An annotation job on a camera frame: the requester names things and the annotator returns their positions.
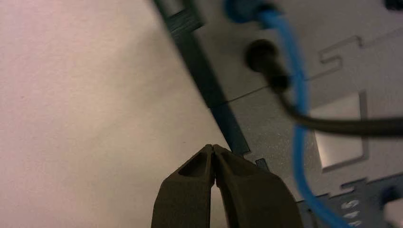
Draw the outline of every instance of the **cable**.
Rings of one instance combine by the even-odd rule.
[[[327,120],[300,114],[285,98],[278,94],[280,103],[299,125],[328,133],[372,137],[403,136],[403,118],[371,120]]]
[[[288,53],[289,66],[291,69],[292,80],[296,87],[295,99],[297,101],[297,109],[299,112],[307,112],[306,88],[304,84],[304,71],[302,61],[299,57],[296,42],[293,39],[287,23],[275,11],[263,11],[258,15],[260,21],[268,26],[275,27],[280,34],[283,47]],[[294,143],[293,143],[293,169],[294,178],[297,182],[297,187],[302,197],[304,197],[307,205],[327,224],[333,228],[350,228],[336,214],[330,211],[322,202],[320,202],[310,190],[304,171],[304,137],[305,129],[301,126],[294,128]]]

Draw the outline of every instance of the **cable connector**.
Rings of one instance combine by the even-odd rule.
[[[285,92],[289,86],[288,73],[278,63],[276,46],[265,39],[259,39],[251,44],[245,52],[245,62],[248,67],[262,73],[274,93]]]
[[[258,14],[265,10],[278,11],[278,8],[266,0],[225,0],[224,11],[235,23],[258,21]]]

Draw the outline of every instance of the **rectangular cutout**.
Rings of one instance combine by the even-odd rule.
[[[311,111],[311,115],[329,119],[361,119],[360,95],[353,94]],[[361,137],[340,136],[315,131],[322,169],[351,162],[363,157]]]
[[[255,163],[259,168],[269,171],[269,167],[267,166],[266,160],[264,158],[257,159]]]

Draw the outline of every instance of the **black cable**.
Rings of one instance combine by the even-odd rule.
[[[403,118],[379,118],[369,120],[328,120],[300,114],[285,98],[283,93],[277,97],[286,113],[299,125],[328,133],[347,134],[367,137],[403,136]]]
[[[403,136],[403,117],[368,120],[328,120],[301,114],[284,95],[288,88],[288,76],[280,64],[277,63],[276,57],[275,47],[265,40],[253,42],[246,53],[248,66],[265,76],[271,90],[277,95],[286,113],[298,125],[322,132],[344,135],[366,137]]]

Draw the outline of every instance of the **white wall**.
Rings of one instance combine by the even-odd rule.
[[[226,146],[151,1],[0,9],[0,227],[150,227],[162,180]]]

